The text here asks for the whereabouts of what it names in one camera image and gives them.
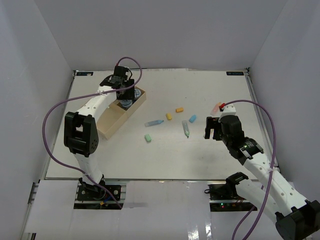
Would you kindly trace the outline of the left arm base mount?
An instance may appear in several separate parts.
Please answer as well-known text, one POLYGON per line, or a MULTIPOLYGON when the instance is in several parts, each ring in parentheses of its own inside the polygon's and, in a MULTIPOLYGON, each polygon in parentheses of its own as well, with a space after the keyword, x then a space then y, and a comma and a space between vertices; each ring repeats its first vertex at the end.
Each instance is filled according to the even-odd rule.
MULTIPOLYGON (((123 187, 119 184, 107 184, 104 187, 113 195, 119 202, 122 198, 123 187)), ((93 202, 93 201, 113 201, 112 196, 105 190, 97 186, 83 186, 80 184, 77 189, 75 199, 80 202, 93 202)))

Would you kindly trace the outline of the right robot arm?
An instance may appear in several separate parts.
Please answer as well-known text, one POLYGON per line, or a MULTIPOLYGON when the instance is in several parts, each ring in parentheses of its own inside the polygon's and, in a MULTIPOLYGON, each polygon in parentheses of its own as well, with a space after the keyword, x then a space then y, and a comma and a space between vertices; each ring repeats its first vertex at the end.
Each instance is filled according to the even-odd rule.
POLYGON ((275 224, 284 240, 303 240, 320 229, 320 203, 309 201, 294 189, 271 162, 263 148, 246 137, 236 115, 207 117, 205 139, 222 141, 230 155, 250 171, 261 183, 257 187, 247 175, 237 172, 226 178, 226 183, 208 193, 233 200, 248 200, 275 224))

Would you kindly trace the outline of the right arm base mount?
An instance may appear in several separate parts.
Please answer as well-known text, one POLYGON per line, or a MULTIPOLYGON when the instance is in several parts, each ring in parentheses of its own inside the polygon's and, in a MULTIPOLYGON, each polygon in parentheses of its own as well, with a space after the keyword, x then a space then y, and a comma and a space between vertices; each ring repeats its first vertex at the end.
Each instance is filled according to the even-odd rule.
POLYGON ((252 203, 228 189, 226 183, 209 184, 204 193, 209 195, 209 206, 212 213, 248 212, 251 209, 257 211, 252 203))

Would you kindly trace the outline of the blue patterned jar front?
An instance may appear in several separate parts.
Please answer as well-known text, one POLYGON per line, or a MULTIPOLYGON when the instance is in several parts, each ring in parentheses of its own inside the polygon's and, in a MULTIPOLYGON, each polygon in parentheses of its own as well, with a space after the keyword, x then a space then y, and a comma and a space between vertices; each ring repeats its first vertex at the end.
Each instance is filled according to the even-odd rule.
POLYGON ((131 99, 123 99, 120 100, 119 103, 122 105, 124 109, 128 109, 132 106, 133 101, 131 99))

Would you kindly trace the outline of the blue patterned jar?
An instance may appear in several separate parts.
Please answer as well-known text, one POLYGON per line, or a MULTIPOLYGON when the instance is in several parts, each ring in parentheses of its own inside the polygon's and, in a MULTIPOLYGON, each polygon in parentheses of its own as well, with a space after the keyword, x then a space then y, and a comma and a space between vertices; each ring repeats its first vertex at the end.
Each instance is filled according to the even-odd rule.
POLYGON ((133 101, 131 99, 123 99, 120 100, 119 103, 122 105, 124 109, 128 109, 132 106, 133 101))
POLYGON ((134 89, 134 99, 137 100, 138 98, 140 98, 141 95, 142 95, 141 90, 138 88, 135 88, 134 89))

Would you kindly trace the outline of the blue patterned jar back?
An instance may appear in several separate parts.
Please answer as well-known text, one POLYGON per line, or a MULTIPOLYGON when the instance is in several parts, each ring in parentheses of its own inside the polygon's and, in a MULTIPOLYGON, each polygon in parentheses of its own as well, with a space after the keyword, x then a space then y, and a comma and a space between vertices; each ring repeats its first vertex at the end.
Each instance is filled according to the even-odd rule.
POLYGON ((137 100, 138 98, 140 98, 141 95, 142 95, 141 90, 138 88, 135 88, 134 89, 134 99, 137 100))

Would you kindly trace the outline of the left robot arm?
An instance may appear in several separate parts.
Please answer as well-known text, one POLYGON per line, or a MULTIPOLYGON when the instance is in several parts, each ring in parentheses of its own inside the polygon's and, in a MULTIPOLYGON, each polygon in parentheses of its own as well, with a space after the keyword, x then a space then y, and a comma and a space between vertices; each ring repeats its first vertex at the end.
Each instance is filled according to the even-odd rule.
POLYGON ((114 101, 134 99, 135 80, 126 73, 123 76, 113 74, 100 83, 96 95, 84 106, 75 112, 67 112, 64 117, 63 143, 79 164, 81 183, 89 186, 88 193, 96 200, 106 193, 106 187, 100 184, 104 176, 94 155, 99 144, 97 121, 114 101))

